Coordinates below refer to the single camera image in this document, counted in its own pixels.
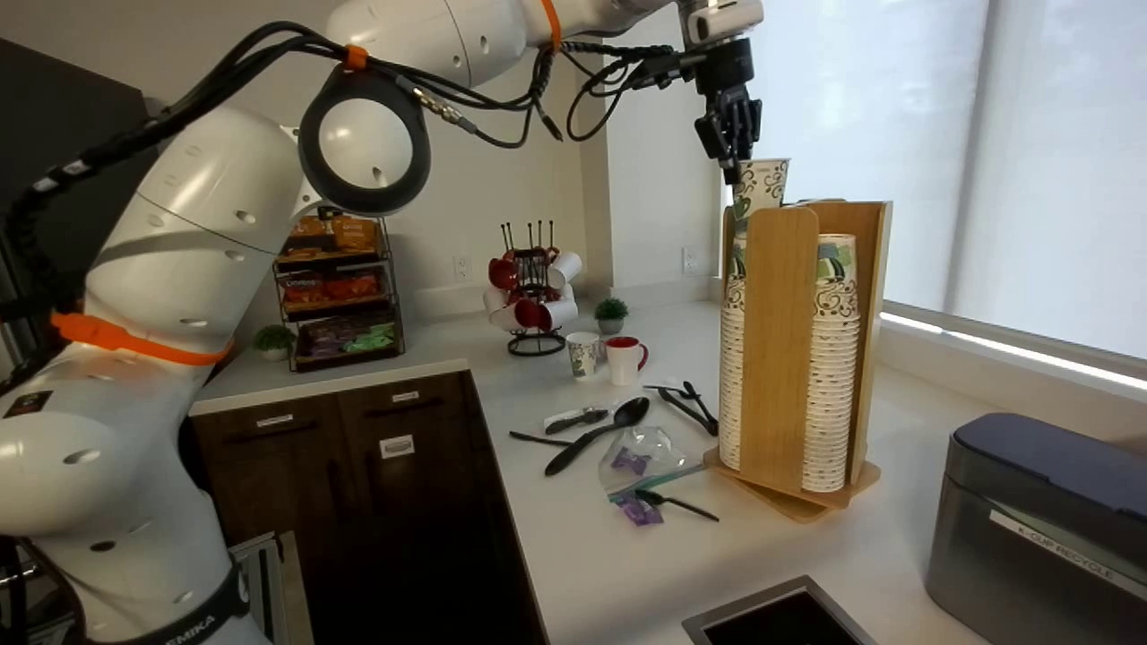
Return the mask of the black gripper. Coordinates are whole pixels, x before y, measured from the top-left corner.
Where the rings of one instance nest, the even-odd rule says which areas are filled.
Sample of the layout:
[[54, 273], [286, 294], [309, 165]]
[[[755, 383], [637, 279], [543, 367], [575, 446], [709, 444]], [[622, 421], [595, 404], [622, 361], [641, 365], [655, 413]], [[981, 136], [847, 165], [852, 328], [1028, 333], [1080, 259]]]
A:
[[714, 47], [697, 74], [697, 90], [708, 111], [697, 117], [697, 131], [709, 156], [720, 156], [720, 174], [737, 185], [742, 165], [755, 161], [763, 105], [751, 94], [753, 47], [730, 38]]

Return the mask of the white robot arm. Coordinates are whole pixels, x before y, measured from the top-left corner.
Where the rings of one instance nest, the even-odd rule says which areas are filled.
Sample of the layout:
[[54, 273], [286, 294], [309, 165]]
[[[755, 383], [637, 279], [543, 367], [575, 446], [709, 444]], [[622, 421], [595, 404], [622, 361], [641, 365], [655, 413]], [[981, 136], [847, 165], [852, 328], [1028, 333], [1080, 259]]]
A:
[[62, 349], [5, 394], [0, 530], [71, 595], [79, 645], [268, 645], [181, 426], [300, 199], [404, 207], [432, 174], [428, 114], [467, 128], [489, 78], [659, 8], [682, 38], [647, 53], [654, 78], [697, 83], [697, 131], [736, 174], [761, 136], [763, 0], [344, 0], [323, 29], [254, 29], [170, 111], [11, 199]]

